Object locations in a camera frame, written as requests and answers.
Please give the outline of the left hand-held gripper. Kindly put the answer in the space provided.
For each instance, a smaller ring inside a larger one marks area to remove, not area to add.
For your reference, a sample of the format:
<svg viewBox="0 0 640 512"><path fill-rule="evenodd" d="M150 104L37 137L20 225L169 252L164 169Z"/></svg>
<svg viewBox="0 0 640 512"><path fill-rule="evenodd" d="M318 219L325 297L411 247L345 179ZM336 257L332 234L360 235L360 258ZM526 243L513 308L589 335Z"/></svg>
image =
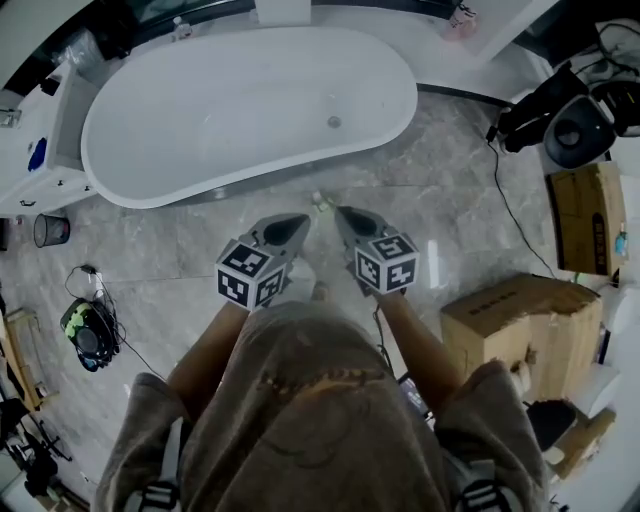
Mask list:
<svg viewBox="0 0 640 512"><path fill-rule="evenodd" d="M278 214L230 240L215 264L217 293L249 312L269 306L286 286L310 226L306 214Z"/></svg>

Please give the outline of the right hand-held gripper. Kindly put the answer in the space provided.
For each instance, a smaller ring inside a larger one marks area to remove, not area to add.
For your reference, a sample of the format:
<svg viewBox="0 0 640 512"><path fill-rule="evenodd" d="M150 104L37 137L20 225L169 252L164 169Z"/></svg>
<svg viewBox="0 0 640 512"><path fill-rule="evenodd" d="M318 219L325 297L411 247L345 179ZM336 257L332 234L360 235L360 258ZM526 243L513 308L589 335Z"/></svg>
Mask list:
<svg viewBox="0 0 640 512"><path fill-rule="evenodd" d="M419 251L408 234L369 210L338 206L334 219L344 243L347 269L364 295L386 295L417 282Z"/></svg>

